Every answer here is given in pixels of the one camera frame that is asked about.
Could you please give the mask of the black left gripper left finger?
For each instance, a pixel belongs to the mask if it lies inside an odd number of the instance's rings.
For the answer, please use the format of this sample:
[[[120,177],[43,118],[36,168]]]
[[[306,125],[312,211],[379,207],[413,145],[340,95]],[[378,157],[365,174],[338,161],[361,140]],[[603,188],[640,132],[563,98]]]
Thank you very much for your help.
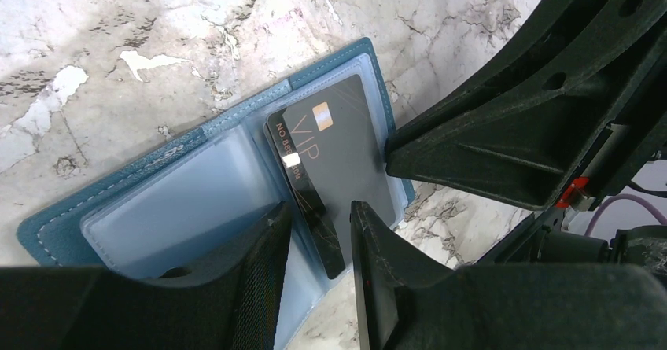
[[[271,349],[292,215],[280,203],[160,278],[103,267],[4,267],[4,349]]]

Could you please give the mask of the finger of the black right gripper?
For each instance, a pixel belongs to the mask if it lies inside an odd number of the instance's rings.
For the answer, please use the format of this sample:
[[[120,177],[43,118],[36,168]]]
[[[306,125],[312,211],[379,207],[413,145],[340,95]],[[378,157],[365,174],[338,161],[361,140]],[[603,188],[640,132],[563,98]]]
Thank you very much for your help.
[[[401,127],[390,150],[429,148],[568,94],[665,15],[666,0],[541,0],[478,72]]]

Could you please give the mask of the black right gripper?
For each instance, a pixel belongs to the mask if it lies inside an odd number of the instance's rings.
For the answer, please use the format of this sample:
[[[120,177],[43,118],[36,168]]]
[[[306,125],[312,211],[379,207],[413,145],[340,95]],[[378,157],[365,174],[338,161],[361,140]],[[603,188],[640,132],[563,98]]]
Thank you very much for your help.
[[[387,170],[549,208],[480,263],[632,263],[665,282],[665,88],[663,66],[542,71],[503,93],[462,88],[388,140]]]

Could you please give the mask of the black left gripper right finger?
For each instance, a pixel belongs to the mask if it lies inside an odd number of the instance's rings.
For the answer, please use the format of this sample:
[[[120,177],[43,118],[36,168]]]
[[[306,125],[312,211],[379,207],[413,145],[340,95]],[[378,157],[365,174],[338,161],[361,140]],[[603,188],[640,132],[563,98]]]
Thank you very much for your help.
[[[529,216],[476,263],[451,269],[351,206],[364,349],[663,349],[666,229],[604,241]]]

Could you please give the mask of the blue card holder wallet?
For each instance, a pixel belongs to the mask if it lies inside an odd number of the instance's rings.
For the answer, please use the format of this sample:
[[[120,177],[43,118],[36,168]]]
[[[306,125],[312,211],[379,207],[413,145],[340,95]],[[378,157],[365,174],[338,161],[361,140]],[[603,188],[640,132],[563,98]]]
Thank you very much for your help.
[[[103,267],[132,279],[160,278],[285,203],[292,226],[271,349],[284,348],[352,260],[327,278],[265,134],[267,116],[352,74],[362,78],[385,171],[384,145],[396,125],[373,45],[362,38],[29,217],[18,227],[19,242],[37,259],[35,267]],[[407,180],[388,177],[398,218],[385,225],[395,227],[415,193]]]

